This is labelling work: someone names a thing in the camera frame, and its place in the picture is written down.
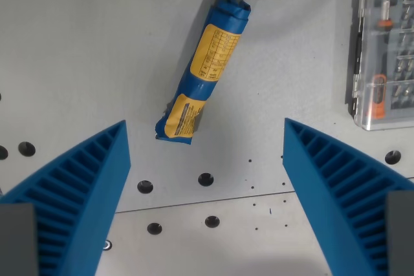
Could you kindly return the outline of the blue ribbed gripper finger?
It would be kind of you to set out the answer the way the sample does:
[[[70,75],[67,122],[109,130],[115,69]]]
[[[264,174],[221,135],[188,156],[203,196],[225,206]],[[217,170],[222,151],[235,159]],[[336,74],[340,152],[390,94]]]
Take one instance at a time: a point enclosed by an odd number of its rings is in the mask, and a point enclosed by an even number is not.
[[[124,120],[61,154],[1,198],[32,204],[40,275],[94,275],[131,160]]]
[[[413,182],[290,118],[283,167],[333,275],[389,275],[386,197]]]

